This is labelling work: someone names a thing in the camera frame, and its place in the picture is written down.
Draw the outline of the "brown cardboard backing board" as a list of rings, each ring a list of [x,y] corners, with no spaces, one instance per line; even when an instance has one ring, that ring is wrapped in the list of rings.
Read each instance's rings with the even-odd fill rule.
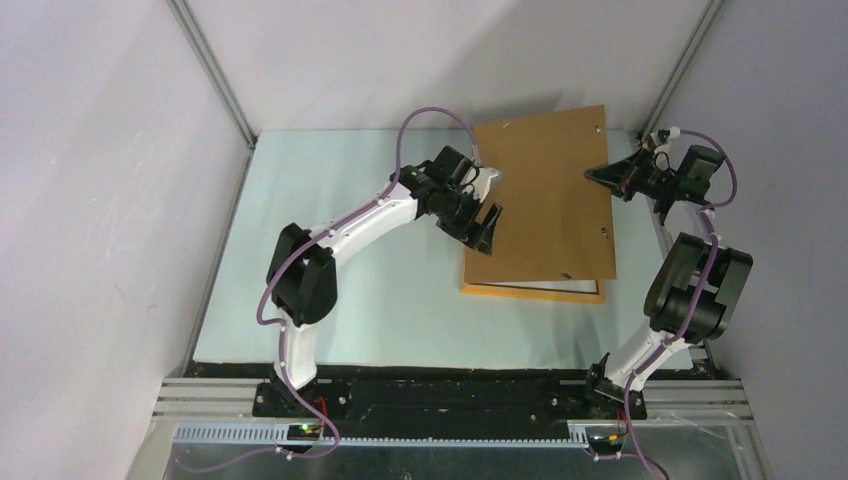
[[[491,255],[466,254],[465,282],[616,278],[612,196],[585,175],[609,161],[604,107],[481,122],[473,132],[484,166],[502,173],[487,197],[502,212]]]

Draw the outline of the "printed photo with white border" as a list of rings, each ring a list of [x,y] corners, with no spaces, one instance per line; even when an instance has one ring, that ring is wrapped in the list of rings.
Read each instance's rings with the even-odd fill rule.
[[[596,280],[493,282],[491,286],[585,294],[597,294],[599,292],[599,282]]]

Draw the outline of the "wooden picture frame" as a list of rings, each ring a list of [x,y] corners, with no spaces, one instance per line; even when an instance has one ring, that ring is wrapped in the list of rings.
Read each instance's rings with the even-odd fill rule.
[[[602,280],[599,282],[599,292],[597,294],[571,293],[560,291],[532,290],[523,288],[508,288],[491,286],[491,283],[469,283],[463,281],[460,286],[460,292],[469,295],[483,295],[503,298],[516,298],[528,300],[542,300],[554,302],[569,302],[569,303],[585,303],[585,304],[604,304],[607,298],[605,283]]]

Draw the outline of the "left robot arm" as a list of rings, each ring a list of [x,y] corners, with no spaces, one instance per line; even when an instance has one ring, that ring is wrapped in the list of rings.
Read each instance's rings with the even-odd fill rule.
[[[317,375],[317,325],[338,300],[339,270],[362,249],[390,231],[423,216],[466,248],[484,255],[502,208],[485,204],[500,170],[478,165],[446,146],[432,160],[396,169],[384,189],[345,216],[311,229],[296,223],[278,236],[257,309],[261,325],[281,332],[277,376],[284,381],[277,402],[292,416],[304,416],[316,403],[309,384]]]

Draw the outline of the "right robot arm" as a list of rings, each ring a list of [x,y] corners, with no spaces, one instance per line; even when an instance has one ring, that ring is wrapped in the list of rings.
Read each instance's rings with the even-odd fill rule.
[[[618,350],[591,365],[581,392],[585,411],[606,418],[634,405],[633,394],[671,356],[726,330],[753,267],[751,255],[720,244],[705,199],[711,177],[726,162],[713,148],[692,145],[676,168],[662,168],[664,147],[642,147],[629,157],[586,171],[588,179],[629,201],[642,194],[665,221],[678,202],[699,206],[705,235],[681,233],[668,251],[643,306],[646,321]]]

